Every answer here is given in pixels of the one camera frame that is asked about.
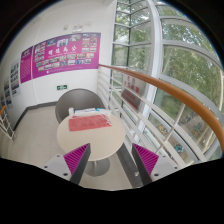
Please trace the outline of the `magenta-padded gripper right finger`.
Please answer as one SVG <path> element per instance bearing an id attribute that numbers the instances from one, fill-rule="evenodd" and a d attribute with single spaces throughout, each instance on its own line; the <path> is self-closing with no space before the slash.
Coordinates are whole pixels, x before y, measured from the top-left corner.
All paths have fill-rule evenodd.
<path id="1" fill-rule="evenodd" d="M 179 166 L 168 156 L 157 155 L 137 144 L 132 144 L 132 155 L 143 185 L 150 184 L 179 170 Z"/>

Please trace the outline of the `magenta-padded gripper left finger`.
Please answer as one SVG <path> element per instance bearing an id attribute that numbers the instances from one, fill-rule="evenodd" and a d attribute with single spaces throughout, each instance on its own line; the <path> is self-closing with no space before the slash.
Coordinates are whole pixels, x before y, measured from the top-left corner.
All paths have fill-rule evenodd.
<path id="1" fill-rule="evenodd" d="M 85 144 L 65 155 L 56 154 L 43 169 L 74 184 L 79 184 L 90 154 L 90 144 Z"/>

